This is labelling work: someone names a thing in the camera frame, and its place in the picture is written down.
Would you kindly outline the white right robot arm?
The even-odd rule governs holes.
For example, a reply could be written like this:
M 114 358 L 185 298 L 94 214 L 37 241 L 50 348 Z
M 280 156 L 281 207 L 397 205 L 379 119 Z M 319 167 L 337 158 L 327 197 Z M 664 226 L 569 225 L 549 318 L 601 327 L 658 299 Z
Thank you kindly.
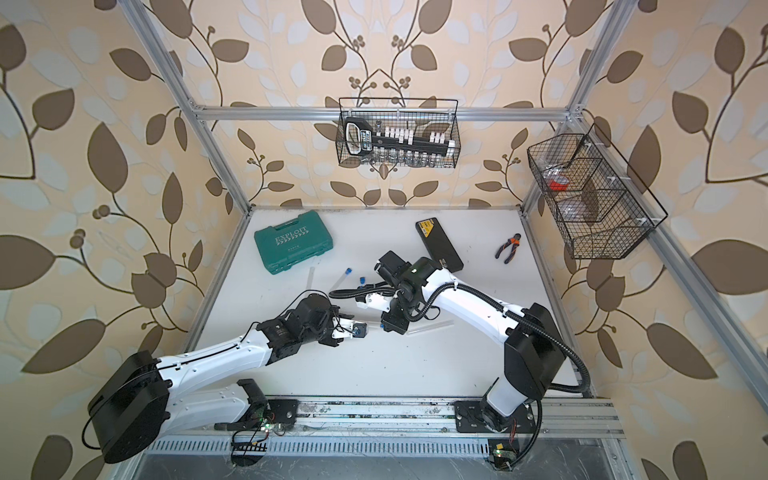
M 543 398 L 566 359 L 559 347 L 562 337 L 544 307 L 533 304 L 525 309 L 497 300 L 426 257 L 412 264 L 389 251 L 375 271 L 384 280 L 384 291 L 368 294 L 365 302 L 382 312 L 385 331 L 403 335 L 438 308 L 502 347 L 503 365 L 476 415 L 487 428 L 508 431 L 521 405 Z

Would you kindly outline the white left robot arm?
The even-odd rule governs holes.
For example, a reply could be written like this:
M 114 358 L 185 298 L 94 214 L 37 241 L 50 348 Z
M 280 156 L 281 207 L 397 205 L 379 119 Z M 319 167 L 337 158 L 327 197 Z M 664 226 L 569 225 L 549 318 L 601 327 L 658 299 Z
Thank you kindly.
M 337 347 L 366 334 L 365 324 L 311 290 L 295 307 L 252 323 L 234 339 L 161 358 L 146 350 L 131 355 L 89 402 L 84 429 L 94 432 L 93 447 L 107 464 L 130 459 L 177 431 L 267 429 L 288 419 L 243 372 L 293 356 L 305 344 Z

